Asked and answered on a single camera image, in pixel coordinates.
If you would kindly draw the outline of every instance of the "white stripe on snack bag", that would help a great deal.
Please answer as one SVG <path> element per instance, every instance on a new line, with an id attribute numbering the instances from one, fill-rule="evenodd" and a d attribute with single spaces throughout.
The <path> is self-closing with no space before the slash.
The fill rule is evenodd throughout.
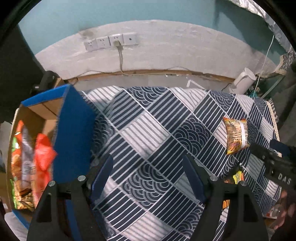
<path id="1" fill-rule="evenodd" d="M 239 124 L 241 126 L 241 130 L 242 130 L 242 145 L 241 145 L 241 148 L 244 148 L 245 145 L 246 145 L 246 135 L 245 135 L 245 132 L 244 132 L 244 124 L 239 121 Z"/>

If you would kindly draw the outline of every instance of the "blue box side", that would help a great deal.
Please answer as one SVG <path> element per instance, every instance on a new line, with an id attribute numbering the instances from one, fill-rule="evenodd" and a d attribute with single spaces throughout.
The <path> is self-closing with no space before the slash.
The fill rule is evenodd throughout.
<path id="1" fill-rule="evenodd" d="M 54 149 L 53 178 L 58 183 L 86 175 L 90 167 L 95 112 L 74 87 L 64 95 Z"/>
<path id="2" fill-rule="evenodd" d="M 58 99 L 63 97 L 64 92 L 68 89 L 71 88 L 71 85 L 62 85 L 60 87 L 42 92 L 38 95 L 35 95 L 29 99 L 26 99 L 22 101 L 22 104 L 26 107 L 39 104 L 45 101 L 53 100 L 53 99 Z"/>

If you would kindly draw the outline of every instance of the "electrical outlet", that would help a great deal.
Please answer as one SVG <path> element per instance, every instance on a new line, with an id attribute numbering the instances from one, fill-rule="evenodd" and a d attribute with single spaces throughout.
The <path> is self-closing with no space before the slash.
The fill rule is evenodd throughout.
<path id="1" fill-rule="evenodd" d="M 110 44 L 112 47 L 114 47 L 114 42 L 116 40 L 118 40 L 121 43 L 121 45 L 124 45 L 122 34 L 113 34 L 113 35 L 109 36 L 109 39 L 110 39 Z"/>
<path id="2" fill-rule="evenodd" d="M 97 38 L 96 43 L 97 43 L 99 49 L 106 49 L 106 48 L 111 47 L 108 36 Z"/>
<path id="3" fill-rule="evenodd" d="M 85 41 L 83 43 L 84 43 L 84 46 L 85 46 L 85 48 L 86 48 L 86 50 L 88 52 L 94 51 L 94 50 L 97 50 L 98 49 L 98 44 L 96 43 L 96 40 L 95 39 L 88 40 L 88 41 Z"/>
<path id="4" fill-rule="evenodd" d="M 138 44 L 137 33 L 123 34 L 124 45 L 136 45 Z"/>

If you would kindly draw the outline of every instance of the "patterned tablecloth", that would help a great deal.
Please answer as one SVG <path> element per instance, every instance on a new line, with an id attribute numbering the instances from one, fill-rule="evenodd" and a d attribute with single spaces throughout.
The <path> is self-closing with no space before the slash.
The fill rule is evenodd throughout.
<path id="1" fill-rule="evenodd" d="M 200 89 L 104 87 L 81 92 L 97 111 L 92 165 L 110 153 L 114 168 L 93 211 L 108 240 L 189 240 L 204 206 L 182 169 L 192 155 L 209 173 L 223 176 L 242 163 L 262 213 L 280 187 L 263 176 L 249 149 L 226 155 L 222 117 L 246 118 L 249 141 L 267 148 L 279 140 L 270 104 L 259 98 Z M 214 240 L 219 240 L 227 209 Z"/>

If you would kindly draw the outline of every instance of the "red plastic package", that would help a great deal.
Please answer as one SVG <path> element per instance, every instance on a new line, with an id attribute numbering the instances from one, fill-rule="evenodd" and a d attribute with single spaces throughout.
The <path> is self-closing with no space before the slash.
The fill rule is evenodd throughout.
<path id="1" fill-rule="evenodd" d="M 39 133 L 36 139 L 34 168 L 32 171 L 31 187 L 33 191 L 34 206 L 37 207 L 39 199 L 49 181 L 52 180 L 49 171 L 57 153 L 52 148 L 47 135 Z"/>

